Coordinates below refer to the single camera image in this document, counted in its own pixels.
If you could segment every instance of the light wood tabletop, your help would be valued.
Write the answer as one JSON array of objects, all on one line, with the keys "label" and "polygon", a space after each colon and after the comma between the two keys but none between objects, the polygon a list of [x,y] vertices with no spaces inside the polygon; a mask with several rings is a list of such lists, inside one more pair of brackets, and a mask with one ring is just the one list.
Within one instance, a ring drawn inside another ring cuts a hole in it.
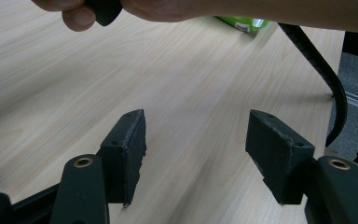
[{"label": "light wood tabletop", "polygon": [[[337,71],[344,33],[305,28]],[[114,223],[305,223],[245,152],[250,109],[323,155],[331,91],[275,22],[256,37],[216,18],[67,29],[60,13],[0,1],[0,188],[13,203],[60,181],[118,119],[145,110],[147,151],[132,205]]]}]

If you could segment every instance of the black cable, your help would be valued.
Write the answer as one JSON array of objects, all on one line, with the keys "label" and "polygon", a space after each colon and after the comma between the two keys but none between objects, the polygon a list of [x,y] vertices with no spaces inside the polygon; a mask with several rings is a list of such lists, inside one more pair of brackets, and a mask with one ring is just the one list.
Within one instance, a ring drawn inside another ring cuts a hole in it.
[{"label": "black cable", "polygon": [[304,57],[321,75],[326,84],[333,92],[336,100],[336,120],[334,121],[333,129],[328,134],[326,139],[326,146],[328,147],[341,133],[347,120],[348,103],[344,87],[339,81],[336,73],[321,55],[321,53],[313,46],[303,30],[296,25],[288,25],[279,23],[286,35],[292,40],[296,47],[301,51]]}]

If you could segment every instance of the wood grain surface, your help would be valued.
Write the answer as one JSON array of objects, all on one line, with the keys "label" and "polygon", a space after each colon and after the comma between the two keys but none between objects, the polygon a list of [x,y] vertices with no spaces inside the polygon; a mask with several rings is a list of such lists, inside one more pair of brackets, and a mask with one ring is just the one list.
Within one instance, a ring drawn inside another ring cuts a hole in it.
[{"label": "wood grain surface", "polygon": [[[337,71],[343,32],[305,28]],[[0,1],[0,187],[13,203],[95,153],[143,108],[147,154],[133,203],[112,223],[305,223],[280,206],[245,152],[250,109],[274,114],[323,154],[331,92],[272,22],[254,37],[216,18],[67,29],[60,13]]]}]

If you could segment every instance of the finger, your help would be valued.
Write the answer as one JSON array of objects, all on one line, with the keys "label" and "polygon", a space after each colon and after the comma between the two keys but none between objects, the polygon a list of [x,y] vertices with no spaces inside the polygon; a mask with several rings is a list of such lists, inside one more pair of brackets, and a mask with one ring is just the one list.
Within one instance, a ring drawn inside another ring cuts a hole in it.
[{"label": "finger", "polygon": [[90,7],[79,7],[62,12],[65,25],[73,31],[85,31],[95,22],[95,12]]},{"label": "finger", "polygon": [[84,0],[32,0],[37,6],[46,11],[64,11],[81,7]]}]

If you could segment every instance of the black handle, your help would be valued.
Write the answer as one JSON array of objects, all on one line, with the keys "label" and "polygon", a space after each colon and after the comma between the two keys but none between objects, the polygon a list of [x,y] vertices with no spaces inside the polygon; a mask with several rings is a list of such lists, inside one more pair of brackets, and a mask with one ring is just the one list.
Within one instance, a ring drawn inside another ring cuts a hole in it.
[{"label": "black handle", "polygon": [[97,22],[102,26],[114,21],[123,8],[118,0],[86,0],[85,3],[95,11]]}]

